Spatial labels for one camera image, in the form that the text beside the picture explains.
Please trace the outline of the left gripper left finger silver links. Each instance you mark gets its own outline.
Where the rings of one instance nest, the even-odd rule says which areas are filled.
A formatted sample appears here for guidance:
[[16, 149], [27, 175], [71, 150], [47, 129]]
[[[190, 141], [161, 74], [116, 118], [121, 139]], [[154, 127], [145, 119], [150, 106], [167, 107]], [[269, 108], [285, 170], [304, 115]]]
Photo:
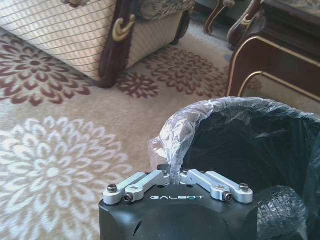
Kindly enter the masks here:
[[137, 172], [118, 184], [110, 184], [104, 191], [105, 203], [133, 203], [144, 198], [145, 193], [155, 185], [170, 184], [170, 166], [159, 164], [150, 172]]

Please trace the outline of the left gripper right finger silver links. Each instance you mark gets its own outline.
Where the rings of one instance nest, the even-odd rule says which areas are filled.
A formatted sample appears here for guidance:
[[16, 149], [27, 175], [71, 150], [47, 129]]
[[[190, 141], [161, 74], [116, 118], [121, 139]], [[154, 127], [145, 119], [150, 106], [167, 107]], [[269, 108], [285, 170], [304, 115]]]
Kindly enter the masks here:
[[252, 203], [253, 191], [246, 183], [236, 183], [215, 171], [200, 172], [196, 169], [183, 170], [180, 173], [180, 183], [199, 185], [210, 196], [221, 202]]

